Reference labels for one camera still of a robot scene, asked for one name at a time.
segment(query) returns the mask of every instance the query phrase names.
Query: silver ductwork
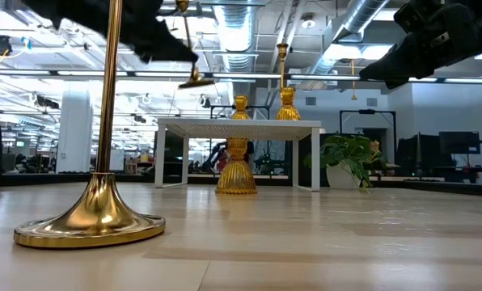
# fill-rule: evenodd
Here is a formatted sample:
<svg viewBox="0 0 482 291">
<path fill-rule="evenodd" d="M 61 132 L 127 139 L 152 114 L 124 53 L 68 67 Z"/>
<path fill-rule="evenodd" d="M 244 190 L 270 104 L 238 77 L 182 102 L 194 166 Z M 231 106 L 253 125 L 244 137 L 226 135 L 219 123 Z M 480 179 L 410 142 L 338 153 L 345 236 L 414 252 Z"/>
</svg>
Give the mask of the silver ductwork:
<svg viewBox="0 0 482 291">
<path fill-rule="evenodd" d="M 352 0 L 347 7 L 342 27 L 346 30 L 340 32 L 337 38 L 345 35 L 363 32 L 374 17 L 382 10 L 390 0 Z"/>
<path fill-rule="evenodd" d="M 253 56 L 235 55 L 252 49 L 254 20 L 256 8 L 253 6 L 213 6 L 218 21 L 218 38 L 222 51 L 233 52 L 223 55 L 223 65 L 227 72 L 253 72 Z M 248 95 L 250 98 L 250 83 L 233 83 L 233 94 Z"/>
<path fill-rule="evenodd" d="M 308 70 L 309 74 L 328 74 L 337 60 L 329 59 L 325 52 L 334 40 L 340 40 L 352 34 L 362 33 L 374 17 L 383 9 L 390 0 L 352 0 L 344 16 L 334 19 L 326 27 L 324 33 L 324 53 Z M 317 88 L 313 82 L 304 82 L 300 88 L 310 90 Z"/>
</svg>

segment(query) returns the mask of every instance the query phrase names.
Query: desk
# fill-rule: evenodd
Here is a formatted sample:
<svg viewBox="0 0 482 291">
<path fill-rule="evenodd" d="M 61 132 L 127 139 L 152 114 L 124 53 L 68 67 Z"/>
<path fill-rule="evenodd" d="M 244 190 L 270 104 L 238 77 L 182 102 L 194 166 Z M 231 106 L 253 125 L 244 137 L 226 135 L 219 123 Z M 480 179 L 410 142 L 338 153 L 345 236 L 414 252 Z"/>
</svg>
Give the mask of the desk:
<svg viewBox="0 0 482 291">
<path fill-rule="evenodd" d="M 165 149 L 166 130 L 184 138 L 182 183 L 188 182 L 189 138 L 247 137 L 259 141 L 293 142 L 293 185 L 298 187 L 298 141 L 311 135 L 311 190 L 320 190 L 320 121 L 287 120 L 206 120 L 159 118 L 157 149 Z M 163 185 L 164 150 L 157 150 L 154 185 Z"/>
</svg>

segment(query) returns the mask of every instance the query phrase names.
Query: computer monitor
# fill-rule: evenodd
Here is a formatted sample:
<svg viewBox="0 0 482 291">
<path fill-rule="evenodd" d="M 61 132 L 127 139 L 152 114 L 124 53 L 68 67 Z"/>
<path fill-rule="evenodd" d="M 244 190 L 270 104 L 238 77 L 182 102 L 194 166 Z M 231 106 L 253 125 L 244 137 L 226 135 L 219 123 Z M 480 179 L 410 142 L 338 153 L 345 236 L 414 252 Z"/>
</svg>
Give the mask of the computer monitor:
<svg viewBox="0 0 482 291">
<path fill-rule="evenodd" d="M 440 132 L 439 137 L 443 154 L 480 154 L 478 132 Z"/>
</svg>

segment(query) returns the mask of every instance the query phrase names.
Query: black robotic arm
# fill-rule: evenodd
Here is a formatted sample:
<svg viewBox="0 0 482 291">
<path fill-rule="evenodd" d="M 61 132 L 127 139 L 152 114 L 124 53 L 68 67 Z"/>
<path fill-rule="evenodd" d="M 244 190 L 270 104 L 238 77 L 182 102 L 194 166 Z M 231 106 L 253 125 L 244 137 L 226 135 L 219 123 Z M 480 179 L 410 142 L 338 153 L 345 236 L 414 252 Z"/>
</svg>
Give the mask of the black robotic arm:
<svg viewBox="0 0 482 291">
<path fill-rule="evenodd" d="M 408 33 L 385 57 L 360 72 L 390 89 L 482 53 L 482 0 L 412 0 L 395 21 Z"/>
<path fill-rule="evenodd" d="M 80 23 L 103 36 L 108 31 L 108 0 L 23 0 L 36 13 L 50 19 L 56 29 L 64 18 Z M 156 16 L 163 0 L 124 1 L 120 42 L 132 47 L 141 61 L 190 61 L 198 56 L 168 30 Z"/>
</svg>

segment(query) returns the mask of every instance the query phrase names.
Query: gold stanchion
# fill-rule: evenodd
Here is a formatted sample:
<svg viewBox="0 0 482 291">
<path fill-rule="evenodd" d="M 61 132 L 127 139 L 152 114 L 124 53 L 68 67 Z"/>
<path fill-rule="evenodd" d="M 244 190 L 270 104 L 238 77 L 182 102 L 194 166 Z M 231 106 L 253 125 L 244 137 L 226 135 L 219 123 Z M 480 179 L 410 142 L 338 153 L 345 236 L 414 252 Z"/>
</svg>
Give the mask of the gold stanchion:
<svg viewBox="0 0 482 291">
<path fill-rule="evenodd" d="M 234 99 L 235 112 L 232 116 L 233 120 L 248 120 L 247 114 L 248 97 L 246 95 L 237 95 Z"/>
<path fill-rule="evenodd" d="M 131 243 L 161 234 L 163 217 L 135 213 L 121 199 L 109 172 L 115 99 L 117 46 L 122 0 L 110 1 L 97 172 L 81 198 L 62 215 L 30 221 L 15 229 L 15 242 L 26 247 L 80 248 Z"/>
<path fill-rule="evenodd" d="M 282 105 L 277 113 L 278 120 L 300 120 L 297 108 L 293 105 L 295 99 L 295 88 L 285 86 L 284 63 L 288 50 L 288 44 L 278 44 L 279 62 L 281 63 L 281 101 Z"/>
<path fill-rule="evenodd" d="M 189 0 L 177 0 L 176 6 L 184 16 L 185 33 L 187 34 L 187 46 L 189 47 L 189 49 L 192 50 L 191 34 L 189 32 L 189 25 L 187 23 L 187 16 L 186 16 L 187 9 L 189 8 Z M 179 85 L 178 87 L 180 89 L 187 89 L 187 88 L 207 86 L 212 84 L 214 84 L 214 80 L 207 80 L 207 79 L 201 78 L 200 71 L 196 67 L 196 64 L 193 63 L 191 68 L 191 76 L 189 77 L 189 80 L 184 84 Z"/>
<path fill-rule="evenodd" d="M 243 160 L 247 152 L 248 139 L 245 137 L 227 138 L 231 160 L 226 164 L 219 177 L 216 194 L 257 194 L 256 181 L 252 170 Z"/>
</svg>

